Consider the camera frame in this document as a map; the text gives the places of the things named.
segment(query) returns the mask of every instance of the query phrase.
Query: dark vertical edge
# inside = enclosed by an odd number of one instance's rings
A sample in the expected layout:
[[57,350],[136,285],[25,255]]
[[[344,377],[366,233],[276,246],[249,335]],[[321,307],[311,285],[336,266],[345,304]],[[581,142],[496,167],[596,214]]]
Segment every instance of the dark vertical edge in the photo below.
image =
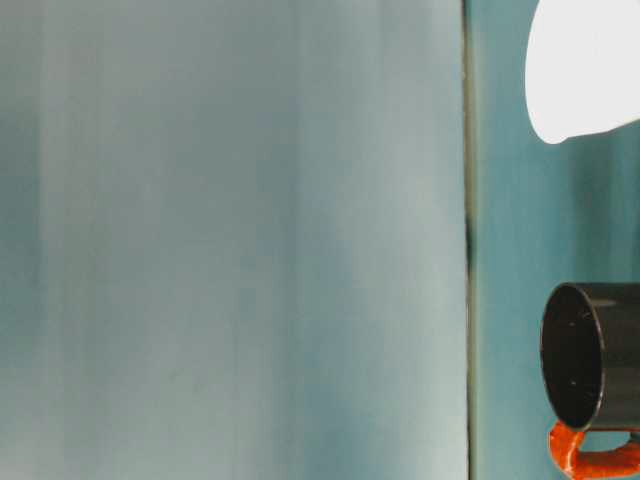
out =
[[471,43],[470,0],[462,0],[462,88],[464,116],[464,191],[465,191],[465,234],[467,265],[467,464],[468,476],[472,480],[475,475],[475,275],[473,269],[474,232],[476,229],[476,192],[475,192],[475,99],[473,90],[473,52]]

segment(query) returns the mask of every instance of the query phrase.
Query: white lamp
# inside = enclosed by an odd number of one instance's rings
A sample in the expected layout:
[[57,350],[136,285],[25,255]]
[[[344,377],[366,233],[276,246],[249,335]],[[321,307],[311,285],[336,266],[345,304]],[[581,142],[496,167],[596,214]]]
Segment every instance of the white lamp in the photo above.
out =
[[525,70],[547,143],[640,119],[640,0],[540,0]]

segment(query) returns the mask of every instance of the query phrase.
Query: mug handle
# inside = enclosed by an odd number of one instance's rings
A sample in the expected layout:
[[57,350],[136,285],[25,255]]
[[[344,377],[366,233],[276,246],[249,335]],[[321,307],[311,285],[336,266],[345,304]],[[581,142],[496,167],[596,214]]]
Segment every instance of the mug handle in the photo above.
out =
[[640,443],[633,439],[607,452],[581,452],[584,432],[558,421],[549,432],[549,450],[556,465],[574,480],[620,478],[640,473]]

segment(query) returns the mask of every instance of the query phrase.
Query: blue surface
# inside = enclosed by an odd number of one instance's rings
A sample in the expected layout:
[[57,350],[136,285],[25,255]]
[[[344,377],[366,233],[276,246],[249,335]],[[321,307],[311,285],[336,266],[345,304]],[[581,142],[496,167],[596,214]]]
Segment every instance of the blue surface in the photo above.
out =
[[[536,2],[467,5],[474,187],[474,478],[564,478],[538,358],[561,281],[640,279],[640,127],[549,146],[527,117],[524,62]],[[591,448],[620,436],[599,435]]]
[[1,477],[467,477],[459,5],[0,13]]

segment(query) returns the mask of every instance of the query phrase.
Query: mug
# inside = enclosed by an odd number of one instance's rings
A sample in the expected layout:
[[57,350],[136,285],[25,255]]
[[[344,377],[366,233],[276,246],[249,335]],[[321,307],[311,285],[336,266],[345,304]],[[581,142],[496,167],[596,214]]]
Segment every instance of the mug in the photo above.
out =
[[[570,477],[640,473],[640,284],[565,283],[544,312],[540,359],[558,423],[555,463]],[[588,431],[628,431],[608,452],[581,452]]]

